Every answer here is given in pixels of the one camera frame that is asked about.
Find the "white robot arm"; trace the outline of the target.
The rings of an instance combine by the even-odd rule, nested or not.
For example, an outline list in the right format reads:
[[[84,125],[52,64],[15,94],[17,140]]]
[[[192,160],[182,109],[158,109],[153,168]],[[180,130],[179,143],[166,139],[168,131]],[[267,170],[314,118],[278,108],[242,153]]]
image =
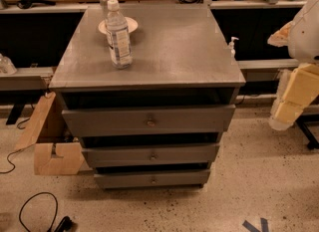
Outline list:
[[[319,96],[319,0],[308,0],[293,20],[275,32],[268,43],[284,41],[291,58],[299,65],[283,70],[271,112],[269,125],[286,130]]]

